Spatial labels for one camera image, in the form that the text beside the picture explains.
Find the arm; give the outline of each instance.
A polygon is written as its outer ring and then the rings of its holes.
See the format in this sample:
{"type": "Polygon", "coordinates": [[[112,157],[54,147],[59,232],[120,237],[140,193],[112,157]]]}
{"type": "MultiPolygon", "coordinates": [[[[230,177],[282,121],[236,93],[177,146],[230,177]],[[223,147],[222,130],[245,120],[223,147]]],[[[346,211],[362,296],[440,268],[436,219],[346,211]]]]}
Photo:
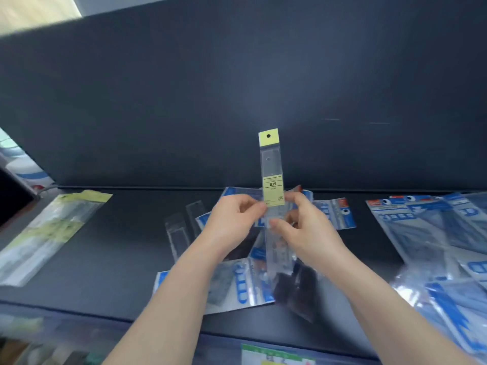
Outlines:
{"type": "Polygon", "coordinates": [[[213,271],[266,210],[248,195],[224,196],[104,365],[189,365],[213,271]]]}
{"type": "Polygon", "coordinates": [[[384,364],[459,365],[475,362],[443,337],[381,277],[344,245],[326,216],[300,193],[286,194],[297,210],[271,226],[306,264],[327,276],[348,297],[384,364]],[[296,222],[297,228],[289,223],[296,222]]]}

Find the forearm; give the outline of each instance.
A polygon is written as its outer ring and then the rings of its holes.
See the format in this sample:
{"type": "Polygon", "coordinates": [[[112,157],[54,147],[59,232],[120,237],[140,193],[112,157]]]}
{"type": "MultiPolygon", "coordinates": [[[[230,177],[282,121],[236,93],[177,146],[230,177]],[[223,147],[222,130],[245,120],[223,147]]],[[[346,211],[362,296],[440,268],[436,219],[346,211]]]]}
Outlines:
{"type": "Polygon", "coordinates": [[[351,252],[322,269],[350,300],[384,364],[473,363],[351,252]]]}
{"type": "Polygon", "coordinates": [[[181,256],[104,365],[191,364],[219,262],[206,245],[195,241],[181,256]]]}

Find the yellow tag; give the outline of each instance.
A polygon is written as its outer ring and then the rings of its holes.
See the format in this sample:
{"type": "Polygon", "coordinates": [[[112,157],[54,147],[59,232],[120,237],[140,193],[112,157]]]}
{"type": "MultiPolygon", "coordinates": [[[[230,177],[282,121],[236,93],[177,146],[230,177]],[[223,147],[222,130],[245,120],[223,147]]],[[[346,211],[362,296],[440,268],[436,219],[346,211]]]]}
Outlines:
{"type": "Polygon", "coordinates": [[[268,207],[284,205],[283,175],[262,178],[264,202],[268,207]]]}
{"type": "Polygon", "coordinates": [[[110,197],[113,195],[110,193],[101,193],[98,191],[92,191],[90,189],[86,189],[79,194],[79,197],[85,199],[86,201],[94,201],[94,202],[107,202],[110,197]]]}
{"type": "Polygon", "coordinates": [[[259,146],[269,146],[270,144],[279,143],[279,132],[277,128],[259,132],[259,146]]]}

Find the hand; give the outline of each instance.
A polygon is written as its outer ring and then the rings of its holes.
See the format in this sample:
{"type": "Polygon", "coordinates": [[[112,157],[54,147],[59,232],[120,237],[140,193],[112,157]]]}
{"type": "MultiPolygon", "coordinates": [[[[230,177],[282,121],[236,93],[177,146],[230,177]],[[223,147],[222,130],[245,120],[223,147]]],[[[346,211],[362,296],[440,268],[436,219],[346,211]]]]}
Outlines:
{"type": "Polygon", "coordinates": [[[286,192],[286,201],[298,208],[282,219],[271,219],[273,231],[282,236],[306,264],[321,271],[331,268],[344,254],[351,253],[344,245],[325,214],[300,192],[286,192]]]}
{"type": "Polygon", "coordinates": [[[222,261],[244,239],[267,206],[249,195],[223,196],[211,211],[201,236],[216,243],[222,261]]]}

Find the left hand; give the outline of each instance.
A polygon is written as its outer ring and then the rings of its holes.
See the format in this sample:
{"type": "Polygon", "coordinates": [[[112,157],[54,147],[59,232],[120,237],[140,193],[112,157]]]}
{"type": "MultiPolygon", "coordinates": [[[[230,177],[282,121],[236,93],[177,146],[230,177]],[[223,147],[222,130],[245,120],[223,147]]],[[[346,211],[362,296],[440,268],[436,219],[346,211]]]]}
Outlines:
{"type": "Polygon", "coordinates": [[[255,221],[266,210],[264,202],[257,202],[249,195],[223,196],[211,211],[200,237],[215,244],[214,249],[222,261],[245,239],[255,221]]]}

